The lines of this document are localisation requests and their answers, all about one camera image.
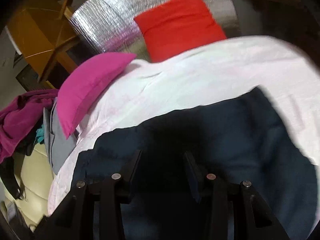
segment metal screw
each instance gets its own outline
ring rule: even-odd
[[[120,178],[121,178],[121,174],[119,174],[119,173],[114,173],[114,174],[111,175],[111,178],[114,179],[114,180],[120,179]]]
[[[250,186],[251,186],[251,182],[248,181],[248,180],[242,181],[242,184],[243,184],[243,186],[245,186],[245,187],[250,187]]]
[[[212,173],[207,174],[207,179],[214,180],[215,178],[216,178],[216,175],[214,175]]]
[[[81,180],[81,181],[78,181],[78,182],[77,182],[77,185],[76,185],[76,186],[77,186],[78,188],[81,188],[81,187],[84,187],[84,185],[85,185],[85,182]]]

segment magenta cushion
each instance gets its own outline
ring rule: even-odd
[[[110,52],[96,55],[76,68],[62,84],[57,113],[68,138],[100,93],[136,57],[131,53]]]

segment purple garment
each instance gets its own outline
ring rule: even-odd
[[[0,111],[0,163],[10,157],[38,120],[43,108],[51,108],[57,89],[36,90],[17,96]]]

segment white sheet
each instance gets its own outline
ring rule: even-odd
[[[175,109],[234,98],[257,85],[267,92],[295,145],[319,165],[320,79],[312,63],[275,38],[233,38],[158,64],[132,61],[82,121],[77,146],[51,185],[48,213],[69,192],[79,152],[92,149],[103,133]]]

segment cream leather cushion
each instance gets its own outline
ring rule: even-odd
[[[31,156],[14,153],[14,174],[23,199],[15,200],[5,189],[5,204],[15,201],[28,226],[36,226],[44,215],[48,215],[48,195],[54,178],[44,144],[36,144]]]

